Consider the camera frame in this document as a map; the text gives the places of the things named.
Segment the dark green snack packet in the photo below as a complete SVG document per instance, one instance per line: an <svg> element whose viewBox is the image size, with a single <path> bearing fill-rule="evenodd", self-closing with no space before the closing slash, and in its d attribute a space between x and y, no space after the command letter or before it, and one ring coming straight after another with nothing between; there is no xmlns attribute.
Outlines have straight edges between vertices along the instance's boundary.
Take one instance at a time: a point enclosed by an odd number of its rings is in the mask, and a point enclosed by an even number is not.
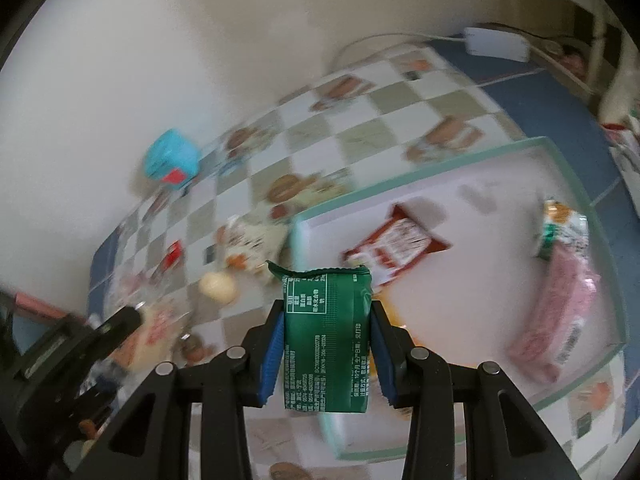
<svg viewBox="0 0 640 480"><path fill-rule="evenodd" d="M372 278L365 266L304 272L270 262L284 301L284 407L363 413L369 403Z"/></svg>

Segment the orange striped bread packet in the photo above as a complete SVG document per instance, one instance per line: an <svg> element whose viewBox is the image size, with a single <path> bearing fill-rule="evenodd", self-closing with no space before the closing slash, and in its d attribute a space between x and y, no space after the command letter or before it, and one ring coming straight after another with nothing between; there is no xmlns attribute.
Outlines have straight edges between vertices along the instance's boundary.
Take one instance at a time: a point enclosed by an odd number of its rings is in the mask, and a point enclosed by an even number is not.
<svg viewBox="0 0 640 480"><path fill-rule="evenodd" d="M126 372L148 372L170 361L179 337L191 321L192 309L174 298L135 301L141 325L108 357Z"/></svg>

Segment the red white biscuit packet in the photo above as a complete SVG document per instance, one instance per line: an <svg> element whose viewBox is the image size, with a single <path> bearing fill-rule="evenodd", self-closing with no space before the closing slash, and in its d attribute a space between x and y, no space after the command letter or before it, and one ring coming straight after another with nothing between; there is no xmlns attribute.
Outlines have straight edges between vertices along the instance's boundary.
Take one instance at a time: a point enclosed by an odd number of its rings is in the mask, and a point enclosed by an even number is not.
<svg viewBox="0 0 640 480"><path fill-rule="evenodd" d="M395 204L383 224L342 253L342 261L346 266L365 266L372 287L380 289L428 255L449 248L446 240L435 236L404 205Z"/></svg>

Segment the teal shallow tray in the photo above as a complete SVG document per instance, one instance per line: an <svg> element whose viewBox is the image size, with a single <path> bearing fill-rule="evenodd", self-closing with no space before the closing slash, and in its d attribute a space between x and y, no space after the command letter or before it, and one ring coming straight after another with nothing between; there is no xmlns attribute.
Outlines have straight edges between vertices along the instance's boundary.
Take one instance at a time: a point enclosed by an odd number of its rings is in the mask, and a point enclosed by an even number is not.
<svg viewBox="0 0 640 480"><path fill-rule="evenodd" d="M534 254L541 202L551 196L584 214L597 296L559 379L522 375L506 350L544 284ZM295 217L297 270L338 266L395 205L449 243L383 288L382 300L419 344L449 362L498 362L577 466L622 432L626 306L602 224L582 182L548 138L530 138L427 166L330 200Z"/></svg>

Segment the white power strip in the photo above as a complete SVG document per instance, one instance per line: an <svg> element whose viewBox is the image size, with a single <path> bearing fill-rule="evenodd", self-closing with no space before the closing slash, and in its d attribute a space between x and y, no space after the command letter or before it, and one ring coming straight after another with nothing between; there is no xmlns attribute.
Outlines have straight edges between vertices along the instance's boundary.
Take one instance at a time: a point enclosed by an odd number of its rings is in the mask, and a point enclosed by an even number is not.
<svg viewBox="0 0 640 480"><path fill-rule="evenodd" d="M465 27L463 31L465 51L469 55L484 58L526 63L530 59L530 43L515 32L503 30Z"/></svg>

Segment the teal toy box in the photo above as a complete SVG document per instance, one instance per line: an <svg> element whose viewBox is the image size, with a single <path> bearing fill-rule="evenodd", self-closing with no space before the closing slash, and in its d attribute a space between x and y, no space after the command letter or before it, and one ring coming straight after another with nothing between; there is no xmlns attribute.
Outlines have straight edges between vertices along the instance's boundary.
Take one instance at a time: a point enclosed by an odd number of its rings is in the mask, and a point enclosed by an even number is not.
<svg viewBox="0 0 640 480"><path fill-rule="evenodd" d="M201 151L177 129L161 134L143 159L145 177L178 190L189 184L200 170Z"/></svg>

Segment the white cream snack packet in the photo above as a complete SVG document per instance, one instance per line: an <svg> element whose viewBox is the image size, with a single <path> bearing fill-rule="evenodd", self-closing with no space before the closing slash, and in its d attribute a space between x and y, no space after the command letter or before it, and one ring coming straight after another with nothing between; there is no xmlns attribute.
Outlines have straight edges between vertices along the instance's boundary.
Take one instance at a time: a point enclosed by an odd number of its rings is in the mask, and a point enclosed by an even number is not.
<svg viewBox="0 0 640 480"><path fill-rule="evenodd" d="M216 233L222 266L264 283L272 279L269 263L278 260L287 238L285 224L252 223L241 217L231 217Z"/></svg>

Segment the reddish brown pipe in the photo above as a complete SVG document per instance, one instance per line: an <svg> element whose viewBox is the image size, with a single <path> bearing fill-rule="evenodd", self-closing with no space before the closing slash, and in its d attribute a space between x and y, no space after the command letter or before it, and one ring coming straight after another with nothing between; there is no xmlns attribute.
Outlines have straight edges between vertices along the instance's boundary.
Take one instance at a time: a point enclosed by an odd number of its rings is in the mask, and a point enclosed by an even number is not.
<svg viewBox="0 0 640 480"><path fill-rule="evenodd" d="M24 294L24 292L17 292L15 294L14 304L17 310L28 313L31 316L38 316L38 318L58 320L67 315L64 310L52 306L52 304L47 304L36 297Z"/></svg>

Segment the green white snack packet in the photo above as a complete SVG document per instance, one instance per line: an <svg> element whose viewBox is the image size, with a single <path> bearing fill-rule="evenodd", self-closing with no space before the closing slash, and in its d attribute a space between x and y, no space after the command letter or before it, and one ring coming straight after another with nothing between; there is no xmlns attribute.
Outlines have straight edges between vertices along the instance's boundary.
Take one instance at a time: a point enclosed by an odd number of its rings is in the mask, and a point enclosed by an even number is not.
<svg viewBox="0 0 640 480"><path fill-rule="evenodd" d="M586 258L589 249L588 218L555 198L546 197L541 201L534 256L549 261L556 244Z"/></svg>

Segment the checkered tablecloth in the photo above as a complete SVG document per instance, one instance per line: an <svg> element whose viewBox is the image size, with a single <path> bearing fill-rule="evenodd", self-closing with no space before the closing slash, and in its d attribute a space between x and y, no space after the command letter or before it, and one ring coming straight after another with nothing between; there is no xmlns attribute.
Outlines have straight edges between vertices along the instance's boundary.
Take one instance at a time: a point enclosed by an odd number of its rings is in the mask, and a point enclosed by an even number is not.
<svg viewBox="0 0 640 480"><path fill-rule="evenodd" d="M458 116L491 145L548 136L582 179L610 244L626 302L629 333L639 333L639 219L605 140L574 82L539 55L521 63L470 55L459 41L407 41L357 63L350 74L371 89L344 107L316 112L322 84L300 89L254 122L270 144L229 158L221 140L206 145L201 172L159 212L143 202L93 256L88 311L105 318L126 269L156 266L174 240L186 263L169 290L194 299L198 274L213 263L210 238L229 214L244 214L269 178L294 170L346 191L412 169L402 151L428 127Z"/></svg>

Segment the jelly pudding cup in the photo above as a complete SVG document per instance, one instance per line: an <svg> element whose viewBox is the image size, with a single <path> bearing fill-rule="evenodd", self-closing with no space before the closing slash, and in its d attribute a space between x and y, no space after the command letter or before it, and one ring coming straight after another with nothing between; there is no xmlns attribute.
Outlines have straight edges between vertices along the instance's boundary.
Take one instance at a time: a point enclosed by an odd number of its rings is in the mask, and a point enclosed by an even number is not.
<svg viewBox="0 0 640 480"><path fill-rule="evenodd" d="M228 272L207 272L198 281L201 294L218 304L232 304L238 296L238 286Z"/></svg>

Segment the pink snack packet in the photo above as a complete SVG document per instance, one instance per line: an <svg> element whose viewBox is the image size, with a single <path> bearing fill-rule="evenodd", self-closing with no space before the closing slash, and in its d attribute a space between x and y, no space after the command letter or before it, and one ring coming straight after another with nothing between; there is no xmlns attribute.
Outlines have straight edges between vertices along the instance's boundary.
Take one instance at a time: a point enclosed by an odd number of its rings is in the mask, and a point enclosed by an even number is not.
<svg viewBox="0 0 640 480"><path fill-rule="evenodd" d="M559 380L582 336L599 281L585 257L561 242L553 245L544 286L508 348L524 375L541 384Z"/></svg>

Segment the small red candy packet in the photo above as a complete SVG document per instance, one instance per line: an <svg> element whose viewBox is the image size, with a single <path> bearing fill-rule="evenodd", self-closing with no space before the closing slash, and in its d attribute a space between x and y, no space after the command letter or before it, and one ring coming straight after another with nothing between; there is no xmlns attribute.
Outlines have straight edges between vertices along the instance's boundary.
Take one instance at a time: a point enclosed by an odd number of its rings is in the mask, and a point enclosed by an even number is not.
<svg viewBox="0 0 640 480"><path fill-rule="evenodd" d="M180 240L176 240L171 243L169 247L166 249L165 255L163 259L160 260L160 264L158 265L158 270L162 273L166 273L172 268L174 268L178 263L182 261L183 258L183 248Z"/></svg>

